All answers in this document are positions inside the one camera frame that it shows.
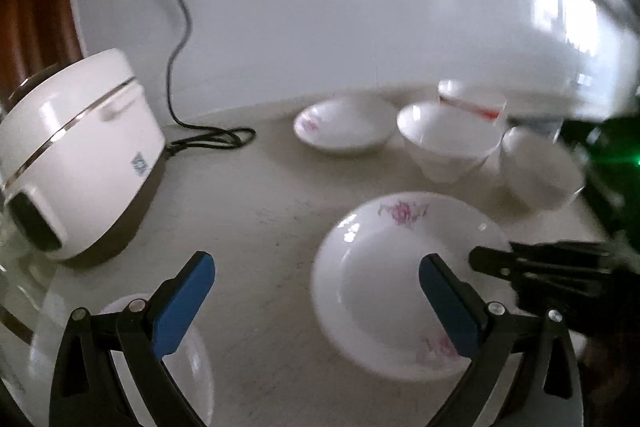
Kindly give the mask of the red banded bowl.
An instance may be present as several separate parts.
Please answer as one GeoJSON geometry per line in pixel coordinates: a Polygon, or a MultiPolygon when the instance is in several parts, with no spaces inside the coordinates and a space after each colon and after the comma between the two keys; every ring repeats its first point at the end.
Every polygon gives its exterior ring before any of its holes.
{"type": "Polygon", "coordinates": [[[500,91],[461,80],[440,80],[437,93],[440,103],[457,107],[489,121],[498,120],[506,108],[506,97],[500,91]]]}

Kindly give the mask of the large floral plate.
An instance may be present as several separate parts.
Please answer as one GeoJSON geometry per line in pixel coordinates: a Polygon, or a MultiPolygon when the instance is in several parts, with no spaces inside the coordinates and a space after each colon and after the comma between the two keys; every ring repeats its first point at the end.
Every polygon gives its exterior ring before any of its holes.
{"type": "Polygon", "coordinates": [[[486,301],[509,310],[508,283],[473,271],[476,246],[509,241],[480,210],[450,196],[404,192],[370,200],[329,231],[314,258],[311,298],[322,333],[347,360],[395,381],[440,381],[462,373],[459,357],[419,283],[438,254],[486,301]]]}

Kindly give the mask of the white floral bowl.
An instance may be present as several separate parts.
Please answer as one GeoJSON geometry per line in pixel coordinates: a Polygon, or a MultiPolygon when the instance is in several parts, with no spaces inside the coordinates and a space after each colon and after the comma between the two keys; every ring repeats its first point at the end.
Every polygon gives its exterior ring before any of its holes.
{"type": "Polygon", "coordinates": [[[436,102],[405,106],[396,124],[411,159],[440,184],[456,183],[482,167],[502,139],[493,122],[436,102]]]}

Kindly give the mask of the white rimmed bowl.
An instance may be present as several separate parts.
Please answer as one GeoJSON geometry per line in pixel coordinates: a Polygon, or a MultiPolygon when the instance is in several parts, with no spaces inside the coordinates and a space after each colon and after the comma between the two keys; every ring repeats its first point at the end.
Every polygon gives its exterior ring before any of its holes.
{"type": "Polygon", "coordinates": [[[531,210],[564,208],[585,186],[582,169],[566,147],[524,127],[503,135],[499,162],[506,187],[531,210]]]}

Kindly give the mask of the white rice cooker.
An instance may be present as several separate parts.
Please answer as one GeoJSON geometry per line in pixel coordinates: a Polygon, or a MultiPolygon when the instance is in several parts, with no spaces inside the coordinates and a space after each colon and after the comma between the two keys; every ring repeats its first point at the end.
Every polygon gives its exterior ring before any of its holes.
{"type": "Polygon", "coordinates": [[[3,208],[49,259],[93,267],[134,239],[163,178],[165,147],[125,53],[93,54],[2,119],[3,208]]]}

